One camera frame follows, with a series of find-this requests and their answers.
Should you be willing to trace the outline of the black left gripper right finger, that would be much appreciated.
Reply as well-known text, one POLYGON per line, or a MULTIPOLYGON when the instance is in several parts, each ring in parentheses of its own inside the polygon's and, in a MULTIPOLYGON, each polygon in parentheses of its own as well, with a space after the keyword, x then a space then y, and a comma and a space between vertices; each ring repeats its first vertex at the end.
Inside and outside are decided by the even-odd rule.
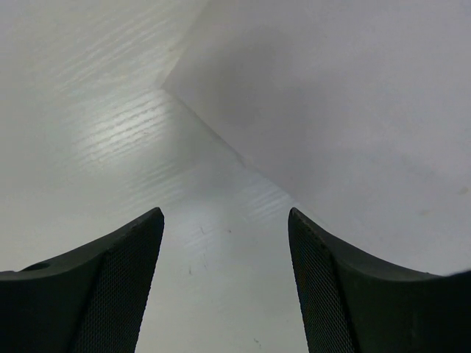
POLYGON ((310 352, 468 352, 470 273, 437 276, 372 256, 298 209, 288 241, 310 352))

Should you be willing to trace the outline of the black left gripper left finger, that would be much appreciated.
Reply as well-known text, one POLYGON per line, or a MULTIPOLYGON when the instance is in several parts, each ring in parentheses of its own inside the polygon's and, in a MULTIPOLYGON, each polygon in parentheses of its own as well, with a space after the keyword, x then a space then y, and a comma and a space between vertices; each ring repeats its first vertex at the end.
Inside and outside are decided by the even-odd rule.
POLYGON ((134 352, 163 238, 156 207, 90 243, 1 273, 2 352, 134 352))

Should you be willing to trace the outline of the white tank top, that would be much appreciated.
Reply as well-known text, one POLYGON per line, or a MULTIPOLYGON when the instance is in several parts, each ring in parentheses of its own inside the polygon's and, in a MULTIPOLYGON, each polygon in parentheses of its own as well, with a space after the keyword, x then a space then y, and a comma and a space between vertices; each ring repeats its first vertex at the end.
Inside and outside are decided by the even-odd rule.
POLYGON ((470 268, 468 1, 212 1, 163 87, 334 235, 470 268))

